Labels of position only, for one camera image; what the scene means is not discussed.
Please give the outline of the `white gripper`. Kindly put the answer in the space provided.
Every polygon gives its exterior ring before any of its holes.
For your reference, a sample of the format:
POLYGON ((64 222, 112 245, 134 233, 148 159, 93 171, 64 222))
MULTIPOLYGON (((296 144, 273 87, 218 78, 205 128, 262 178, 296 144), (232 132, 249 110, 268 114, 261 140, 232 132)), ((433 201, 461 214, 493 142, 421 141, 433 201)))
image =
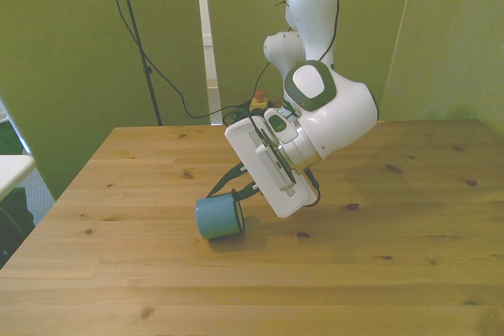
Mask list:
POLYGON ((232 190, 234 201, 243 201, 260 191, 280 218, 292 215, 316 201, 316 194, 303 175, 291 170, 275 151, 275 141, 264 118, 252 116, 227 127, 224 135, 242 163, 231 168, 207 194, 210 198, 231 180, 250 173, 254 182, 232 190))

